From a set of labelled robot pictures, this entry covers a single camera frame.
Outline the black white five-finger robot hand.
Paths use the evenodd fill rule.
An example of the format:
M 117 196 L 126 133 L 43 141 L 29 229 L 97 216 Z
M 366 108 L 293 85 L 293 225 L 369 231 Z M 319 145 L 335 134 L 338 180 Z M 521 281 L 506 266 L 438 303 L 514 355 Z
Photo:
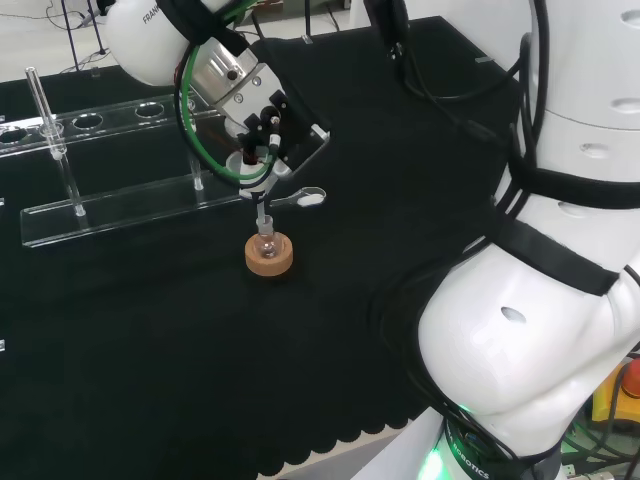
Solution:
M 227 166 L 242 175 L 239 193 L 261 198 L 279 180 L 301 170 L 329 143 L 330 131 L 286 92 L 267 65 L 256 69 L 215 104 L 241 146 L 242 159 Z

